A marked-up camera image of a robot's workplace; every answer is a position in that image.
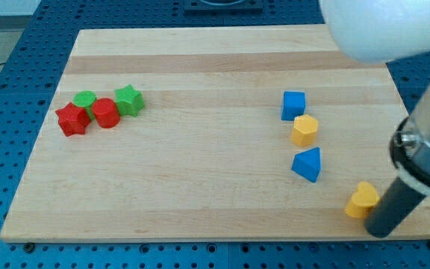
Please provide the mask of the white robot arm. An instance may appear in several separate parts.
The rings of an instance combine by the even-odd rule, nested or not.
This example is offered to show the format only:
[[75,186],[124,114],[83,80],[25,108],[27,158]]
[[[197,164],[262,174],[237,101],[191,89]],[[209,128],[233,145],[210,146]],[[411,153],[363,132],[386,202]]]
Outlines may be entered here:
[[[386,63],[430,51],[430,1],[322,0],[338,48],[361,63]],[[390,142],[399,179],[430,197],[430,85]]]

